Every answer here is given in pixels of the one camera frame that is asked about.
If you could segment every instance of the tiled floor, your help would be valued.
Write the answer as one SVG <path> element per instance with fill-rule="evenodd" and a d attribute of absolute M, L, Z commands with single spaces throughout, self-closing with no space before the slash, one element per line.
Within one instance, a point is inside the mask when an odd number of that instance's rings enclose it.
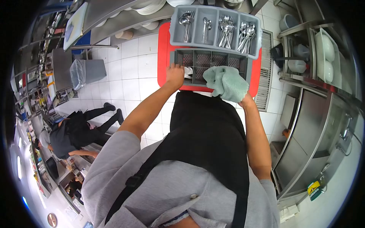
<path fill-rule="evenodd" d="M 261 20 L 261 26 L 273 32 L 274 45 L 279 43 L 276 37 L 280 31 L 279 20 L 284 13 L 273 5 L 272 0 L 269 0 L 257 14 Z M 109 102 L 122 110 L 124 118 L 127 117 L 141 101 L 159 89 L 157 83 L 157 40 L 158 35 L 150 35 L 124 42 L 120 45 L 120 49 L 92 49 L 93 59 L 104 60 L 107 76 L 98 82 L 83 87 L 79 91 L 79 98 L 60 105 L 56 110 L 71 114 L 75 110 L 84 112 L 87 109 L 101 108 L 105 102 Z M 260 112 L 270 142 L 285 140 L 281 134 L 285 127 L 280 123 L 280 117 L 286 94 L 295 92 L 295 87 L 279 81 L 277 72 L 278 68 L 274 64 L 268 109 L 267 112 Z M 160 114 L 143 135 L 142 147 L 163 139 L 169 133 L 175 95 L 169 98 Z M 236 108 L 245 126 L 243 109 L 235 103 L 229 103 Z M 100 125 L 112 115 L 113 112 L 110 111 L 93 119 L 92 122 Z M 110 131 L 115 132 L 118 127 L 119 125 L 115 124 L 110 128 Z"/>

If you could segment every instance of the trash bin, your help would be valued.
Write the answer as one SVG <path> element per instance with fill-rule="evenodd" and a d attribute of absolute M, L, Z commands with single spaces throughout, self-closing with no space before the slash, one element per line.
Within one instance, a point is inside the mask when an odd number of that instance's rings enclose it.
<path fill-rule="evenodd" d="M 75 59 L 70 67 L 74 90 L 79 90 L 86 84 L 103 79 L 107 72 L 102 59 Z"/>

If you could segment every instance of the white dish rack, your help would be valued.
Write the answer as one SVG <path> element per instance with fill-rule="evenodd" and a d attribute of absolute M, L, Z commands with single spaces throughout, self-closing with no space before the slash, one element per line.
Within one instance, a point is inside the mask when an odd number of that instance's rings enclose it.
<path fill-rule="evenodd" d="M 324 77 L 324 62 L 326 58 L 324 56 L 324 48 L 323 48 L 323 35 L 328 36 L 333 44 L 333 48 L 335 50 L 335 60 L 332 61 L 333 67 L 333 80 L 332 82 L 327 81 Z M 325 83 L 333 85 L 339 89 L 342 89 L 342 75 L 340 68 L 340 55 L 338 46 L 332 37 L 322 28 L 319 29 L 319 32 L 315 35 L 316 38 L 316 52 L 317 52 L 317 76 L 322 79 Z"/>

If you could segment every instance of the black shoe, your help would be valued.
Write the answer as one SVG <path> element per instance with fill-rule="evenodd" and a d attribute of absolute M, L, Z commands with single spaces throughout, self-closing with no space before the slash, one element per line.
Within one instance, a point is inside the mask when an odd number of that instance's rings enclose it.
<path fill-rule="evenodd" d="M 114 106 L 114 105 L 109 104 L 108 102 L 105 102 L 105 103 L 104 103 L 104 108 L 105 108 L 105 107 L 108 107 L 108 106 L 111 106 L 111 107 L 112 107 L 112 109 L 111 109 L 110 111 L 115 111 L 115 106 Z"/>
<path fill-rule="evenodd" d="M 119 117 L 118 117 L 118 123 L 119 123 L 119 125 L 121 125 L 121 124 L 123 123 L 123 121 L 124 121 L 124 119 L 123 119 L 123 114 L 122 114 L 121 109 L 120 109 L 120 108 L 118 108 L 118 109 L 116 110 L 116 113 L 117 113 L 117 114 L 119 114 Z"/>

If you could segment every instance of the gray cutlery organizer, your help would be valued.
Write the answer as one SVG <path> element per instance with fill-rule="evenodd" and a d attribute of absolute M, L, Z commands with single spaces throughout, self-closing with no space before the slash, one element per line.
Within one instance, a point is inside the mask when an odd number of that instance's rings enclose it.
<path fill-rule="evenodd" d="M 184 85 L 207 87 L 204 71 L 212 66 L 230 66 L 238 69 L 248 84 L 251 80 L 252 59 L 242 55 L 206 48 L 181 48 L 170 52 L 170 63 L 193 69 L 193 79 L 185 78 Z"/>
<path fill-rule="evenodd" d="M 186 11 L 195 11 L 194 22 L 191 28 L 191 38 L 189 43 L 183 42 L 185 34 L 184 26 L 179 24 L 179 17 Z M 219 17 L 222 15 L 230 15 L 234 22 L 234 32 L 232 39 L 232 49 L 219 47 L 219 33 L 218 28 Z M 203 18 L 206 17 L 212 21 L 212 29 L 207 33 L 207 43 L 202 42 L 203 38 Z M 252 38 L 252 45 L 250 54 L 241 54 L 237 51 L 238 48 L 238 37 L 239 37 L 239 25 L 241 22 L 254 22 L 256 26 L 256 35 Z M 178 5 L 175 7 L 174 14 L 171 17 L 170 24 L 170 44 L 173 46 L 189 46 L 189 47 L 203 47 L 210 49 L 217 49 L 219 51 L 225 51 L 227 53 L 247 56 L 248 58 L 257 59 L 261 48 L 262 39 L 262 28 L 260 19 L 251 14 L 238 12 L 231 9 L 224 9 L 220 7 L 206 6 L 206 5 Z"/>

